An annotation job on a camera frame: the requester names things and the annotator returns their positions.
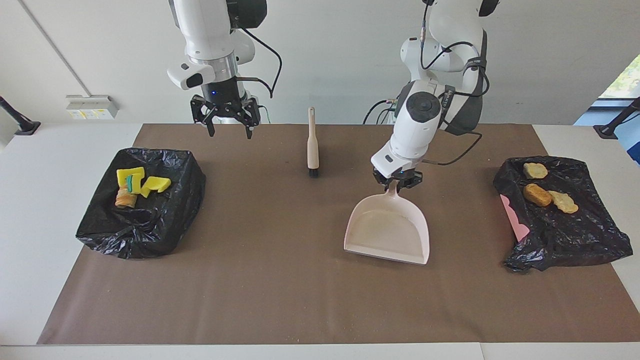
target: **black stand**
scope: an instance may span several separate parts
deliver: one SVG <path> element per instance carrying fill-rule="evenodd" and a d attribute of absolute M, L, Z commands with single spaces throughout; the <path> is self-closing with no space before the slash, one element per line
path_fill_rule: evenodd
<path fill-rule="evenodd" d="M 11 117 L 18 123 L 20 129 L 15 132 L 16 135 L 33 135 L 38 127 L 40 127 L 39 121 L 31 121 L 29 118 L 19 113 L 6 100 L 0 96 L 0 107 L 4 109 Z"/>
<path fill-rule="evenodd" d="M 622 112 L 616 116 L 615 119 L 611 120 L 607 125 L 594 125 L 593 129 L 595 129 L 596 133 L 603 139 L 618 139 L 618 137 L 614 134 L 616 127 L 622 124 L 631 114 L 640 110 L 640 97 L 636 100 L 633 100 L 629 106 L 627 106 Z"/>

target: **electrical socket box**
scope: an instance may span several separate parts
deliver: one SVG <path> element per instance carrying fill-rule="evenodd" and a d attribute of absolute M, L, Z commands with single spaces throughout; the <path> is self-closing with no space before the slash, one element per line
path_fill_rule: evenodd
<path fill-rule="evenodd" d="M 118 108 L 108 96 L 94 95 L 91 97 L 67 96 L 69 105 L 67 112 L 73 119 L 113 120 Z"/>

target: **trash bag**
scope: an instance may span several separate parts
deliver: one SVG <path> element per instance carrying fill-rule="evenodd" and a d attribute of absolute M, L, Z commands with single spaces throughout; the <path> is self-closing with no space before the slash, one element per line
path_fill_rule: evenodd
<path fill-rule="evenodd" d="M 171 186 L 148 198 L 139 195 L 134 209 L 118 208 L 116 170 L 134 167 L 144 167 L 145 178 L 171 179 Z M 200 210 L 205 180 L 190 151 L 122 149 L 93 194 L 76 238 L 92 250 L 122 259 L 169 254 Z"/>
<path fill-rule="evenodd" d="M 548 175 L 527 179 L 525 163 L 545 165 Z M 566 214 L 553 204 L 541 208 L 525 200 L 522 190 L 531 183 L 569 194 L 578 211 Z M 507 159 L 493 185 L 502 195 L 516 233 L 516 245 L 504 261 L 513 271 L 599 265 L 633 254 L 629 237 L 616 227 L 582 161 L 553 156 Z"/>

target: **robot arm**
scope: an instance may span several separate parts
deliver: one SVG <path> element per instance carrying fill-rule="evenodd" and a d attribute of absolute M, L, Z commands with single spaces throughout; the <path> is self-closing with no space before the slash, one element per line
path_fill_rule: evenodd
<path fill-rule="evenodd" d="M 462 135 L 477 126 L 486 67 L 486 33 L 478 18 L 487 3 L 495 8 L 497 1 L 438 1 L 431 7 L 430 36 L 425 37 L 424 46 L 418 38 L 404 42 L 401 58 L 412 80 L 398 96 L 391 139 L 371 158 L 380 184 L 389 186 L 398 180 L 398 190 L 418 185 L 422 173 L 415 167 L 422 161 L 436 130 Z M 425 66 L 428 69 L 422 66 L 421 53 L 425 65 L 431 62 L 431 66 Z M 439 83 L 431 70 L 461 72 L 462 86 L 456 89 Z"/>
<path fill-rule="evenodd" d="M 247 138 L 260 124 L 257 99 L 238 77 L 238 64 L 253 60 L 255 46 L 240 28 L 257 28 L 267 13 L 266 0 L 169 0 L 176 25 L 186 40 L 185 59 L 169 68 L 183 90 L 200 86 L 191 100 L 194 122 L 215 133 L 214 119 L 244 124 Z"/>

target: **window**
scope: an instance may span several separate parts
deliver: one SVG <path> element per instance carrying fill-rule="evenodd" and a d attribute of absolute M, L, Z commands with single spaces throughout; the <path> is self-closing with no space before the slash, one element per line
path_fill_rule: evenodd
<path fill-rule="evenodd" d="M 640 55 L 600 96 L 601 99 L 635 99 L 640 96 Z"/>

